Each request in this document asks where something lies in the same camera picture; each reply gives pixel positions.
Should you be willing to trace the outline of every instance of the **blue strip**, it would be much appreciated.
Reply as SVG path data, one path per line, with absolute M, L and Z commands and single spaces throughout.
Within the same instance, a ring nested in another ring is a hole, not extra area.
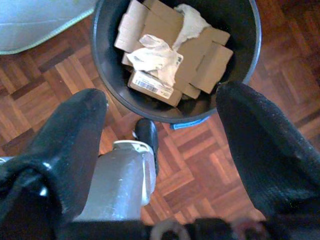
M 190 122 L 185 122 L 185 123 L 170 124 L 170 128 L 173 129 L 173 130 L 190 128 L 190 127 L 202 124 L 203 122 L 207 121 L 208 118 L 210 118 L 210 116 L 207 116 L 204 119 L 199 119 L 199 120 L 195 120 L 195 121 L 190 121 Z

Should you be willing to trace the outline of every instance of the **barcode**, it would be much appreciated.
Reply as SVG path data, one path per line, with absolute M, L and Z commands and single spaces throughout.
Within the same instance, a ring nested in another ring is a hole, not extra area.
M 145 81 L 138 81 L 137 85 L 139 85 L 140 87 L 147 89 L 153 93 L 157 93 L 158 89 L 156 87 L 154 87 L 153 85 L 146 83 Z

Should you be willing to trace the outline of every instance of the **trash bin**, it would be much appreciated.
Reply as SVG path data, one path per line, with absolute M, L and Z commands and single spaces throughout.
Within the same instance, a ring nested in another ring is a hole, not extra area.
M 214 28 L 231 34 L 226 47 L 234 54 L 220 82 L 248 83 L 261 47 L 261 23 L 254 0 L 163 0 L 170 7 L 185 3 Z M 172 107 L 127 87 L 130 73 L 121 64 L 124 52 L 114 47 L 118 26 L 130 0 L 99 0 L 93 15 L 91 47 L 95 65 L 111 94 L 131 111 L 164 123 L 186 123 L 216 112 L 215 89 Z

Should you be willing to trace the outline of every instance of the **parquet floor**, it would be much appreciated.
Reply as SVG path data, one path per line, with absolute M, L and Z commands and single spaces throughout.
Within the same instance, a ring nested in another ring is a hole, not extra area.
M 258 0 L 258 7 L 263 43 L 250 85 L 320 150 L 319 1 Z M 110 151 L 115 140 L 132 138 L 140 117 L 119 104 L 100 80 L 90 28 L 87 18 L 36 48 L 0 56 L 0 155 L 18 154 L 61 102 L 85 88 L 100 89 L 109 98 L 100 153 Z M 217 114 L 189 129 L 157 127 L 160 172 L 151 202 L 142 209 L 145 222 L 262 218 L 243 188 Z

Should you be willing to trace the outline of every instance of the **crumpled paper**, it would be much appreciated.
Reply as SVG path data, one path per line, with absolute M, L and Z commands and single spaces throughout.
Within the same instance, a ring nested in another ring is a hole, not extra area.
M 172 87 L 175 75 L 184 57 L 173 51 L 162 39 L 146 34 L 140 40 L 144 46 L 127 55 L 136 71 L 152 73 L 162 82 Z
M 180 48 L 181 44 L 183 44 L 188 39 L 199 37 L 204 28 L 211 25 L 201 17 L 200 12 L 187 4 L 180 4 L 176 6 L 174 10 L 183 14 L 184 16 L 182 29 L 174 44 L 172 45 L 172 49 L 174 51 L 177 51 Z

